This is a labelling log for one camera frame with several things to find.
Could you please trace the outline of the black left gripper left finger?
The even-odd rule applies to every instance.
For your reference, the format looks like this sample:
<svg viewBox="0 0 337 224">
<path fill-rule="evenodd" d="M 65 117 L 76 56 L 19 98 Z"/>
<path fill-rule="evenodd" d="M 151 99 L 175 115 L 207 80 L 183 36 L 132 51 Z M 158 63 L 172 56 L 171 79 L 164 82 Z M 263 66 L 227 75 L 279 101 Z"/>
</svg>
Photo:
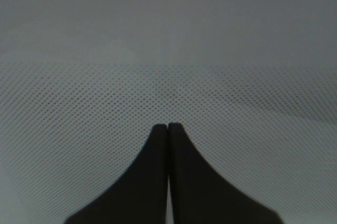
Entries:
<svg viewBox="0 0 337 224">
<path fill-rule="evenodd" d="M 168 133 L 152 127 L 128 169 L 103 194 L 66 223 L 165 223 L 168 191 Z"/>
</svg>

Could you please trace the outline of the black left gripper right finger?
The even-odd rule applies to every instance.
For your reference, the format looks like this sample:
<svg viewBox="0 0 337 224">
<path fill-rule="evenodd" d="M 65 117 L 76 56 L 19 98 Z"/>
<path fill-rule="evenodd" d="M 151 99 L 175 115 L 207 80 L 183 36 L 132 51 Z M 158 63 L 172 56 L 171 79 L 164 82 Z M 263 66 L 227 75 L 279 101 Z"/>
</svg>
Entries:
<svg viewBox="0 0 337 224">
<path fill-rule="evenodd" d="M 272 209 L 220 176 L 180 123 L 168 125 L 170 190 L 175 223 L 282 223 Z"/>
</svg>

